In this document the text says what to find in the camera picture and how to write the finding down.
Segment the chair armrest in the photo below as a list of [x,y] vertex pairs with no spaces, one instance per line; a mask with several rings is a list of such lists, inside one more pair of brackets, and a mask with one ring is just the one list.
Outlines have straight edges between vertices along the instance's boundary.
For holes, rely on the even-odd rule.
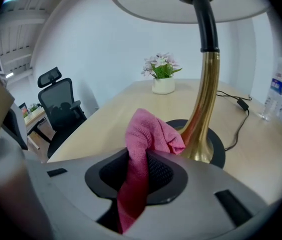
[[81,101],[77,100],[72,104],[72,106],[70,107],[70,110],[75,110],[78,107],[80,107],[80,105],[81,105]]

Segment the black cable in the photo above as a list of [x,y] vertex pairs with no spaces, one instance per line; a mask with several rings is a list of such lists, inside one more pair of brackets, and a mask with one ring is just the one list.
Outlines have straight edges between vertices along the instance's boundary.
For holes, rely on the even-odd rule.
[[240,133],[240,129],[242,128],[243,124],[245,123],[246,119],[249,117],[250,115],[250,111],[249,109],[246,110],[247,111],[247,116],[244,118],[243,122],[241,123],[240,127],[237,129],[236,133],[235,133],[235,142],[233,145],[225,148],[225,151],[231,150],[233,147],[236,146],[237,142],[239,141],[239,133]]
[[[216,92],[216,96],[219,96],[219,97],[231,97],[231,98],[234,98],[234,99],[236,99],[236,100],[246,100],[246,101],[251,101],[251,100],[252,100],[252,98],[251,98],[250,96],[249,96],[249,98],[243,98],[243,97],[239,97],[239,96],[232,96],[232,95],[229,95],[229,94],[227,94],[226,92],[223,92],[223,91],[221,91],[221,90],[218,90],[217,92]],[[236,131],[236,133],[235,133],[235,135],[234,135],[234,138],[235,138],[234,144],[231,145],[231,146],[229,146],[229,147],[227,147],[227,148],[225,148],[225,151],[231,150],[233,147],[236,146],[237,142],[239,141],[239,133],[240,133],[240,130],[241,130],[242,126],[244,125],[246,119],[247,119],[247,118],[249,117],[249,115],[250,115],[250,111],[249,111],[249,109],[248,109],[248,105],[247,105],[247,104],[245,104],[245,105],[247,106],[247,108],[245,109],[245,111],[247,111],[247,116],[244,118],[243,122],[241,123],[241,125],[239,126],[239,128],[237,129],[237,131]]]
[[252,97],[251,97],[250,95],[249,95],[248,98],[243,98],[243,97],[239,97],[239,96],[232,96],[232,95],[229,95],[229,94],[227,94],[226,92],[223,92],[222,90],[216,91],[216,96],[219,96],[219,97],[231,97],[231,98],[235,98],[236,100],[238,100],[239,98],[241,98],[242,100],[246,100],[246,101],[251,101],[251,100],[252,100]]

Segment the lamp shade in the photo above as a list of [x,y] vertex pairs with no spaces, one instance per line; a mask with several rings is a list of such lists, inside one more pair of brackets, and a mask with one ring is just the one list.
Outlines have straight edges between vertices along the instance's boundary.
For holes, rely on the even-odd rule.
[[[113,0],[127,13],[162,23],[198,23],[193,6],[179,0]],[[211,7],[216,22],[241,20],[264,13],[268,0],[213,0]]]

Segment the office chair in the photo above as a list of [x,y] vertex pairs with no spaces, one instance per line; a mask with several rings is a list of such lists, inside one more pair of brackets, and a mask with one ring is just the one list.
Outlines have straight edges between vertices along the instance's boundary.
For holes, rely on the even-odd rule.
[[20,133],[17,117],[13,108],[10,108],[7,112],[1,128],[17,142],[23,150],[27,150],[27,144]]
[[56,131],[47,151],[51,158],[59,146],[86,120],[81,101],[74,101],[72,81],[65,78],[57,81],[62,74],[57,67],[39,76],[37,85],[44,88],[38,94],[52,128]]

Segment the water bottle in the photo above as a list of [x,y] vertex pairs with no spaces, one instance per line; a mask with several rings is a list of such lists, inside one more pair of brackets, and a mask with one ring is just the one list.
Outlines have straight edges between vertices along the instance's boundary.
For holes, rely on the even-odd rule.
[[265,102],[262,118],[269,121],[272,116],[279,116],[282,111],[282,57],[278,58],[277,68]]

